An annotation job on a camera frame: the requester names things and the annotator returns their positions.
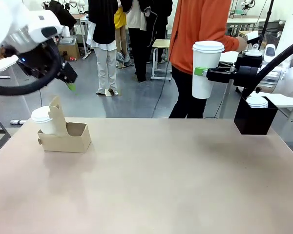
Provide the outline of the person's left hand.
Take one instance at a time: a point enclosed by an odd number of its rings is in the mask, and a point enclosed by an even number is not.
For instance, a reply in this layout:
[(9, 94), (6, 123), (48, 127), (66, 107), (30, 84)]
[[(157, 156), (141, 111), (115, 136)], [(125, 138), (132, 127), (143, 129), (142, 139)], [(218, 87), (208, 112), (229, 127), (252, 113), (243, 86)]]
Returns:
[(247, 47), (247, 41), (243, 37), (236, 37), (236, 39), (239, 42), (238, 48), (236, 49), (236, 52), (242, 52), (246, 49)]

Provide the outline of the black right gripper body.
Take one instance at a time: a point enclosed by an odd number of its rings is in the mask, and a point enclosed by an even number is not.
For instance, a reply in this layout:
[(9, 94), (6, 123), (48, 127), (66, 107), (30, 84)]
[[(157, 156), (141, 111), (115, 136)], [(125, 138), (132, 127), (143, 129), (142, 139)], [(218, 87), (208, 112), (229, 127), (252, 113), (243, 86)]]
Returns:
[(234, 86), (250, 87), (258, 72), (257, 67), (240, 66), (233, 76)]

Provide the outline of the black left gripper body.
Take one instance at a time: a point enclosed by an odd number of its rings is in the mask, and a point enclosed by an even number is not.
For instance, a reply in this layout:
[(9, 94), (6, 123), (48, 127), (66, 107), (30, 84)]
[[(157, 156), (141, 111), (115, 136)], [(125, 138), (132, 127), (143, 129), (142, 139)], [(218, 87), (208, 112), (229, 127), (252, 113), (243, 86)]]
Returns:
[(18, 54), (17, 57), (19, 59), (17, 64), (23, 72), (35, 78), (42, 78), (48, 74), (54, 67), (54, 63), (57, 64), (57, 75), (63, 63), (62, 56), (53, 40), (47, 40), (31, 51)]

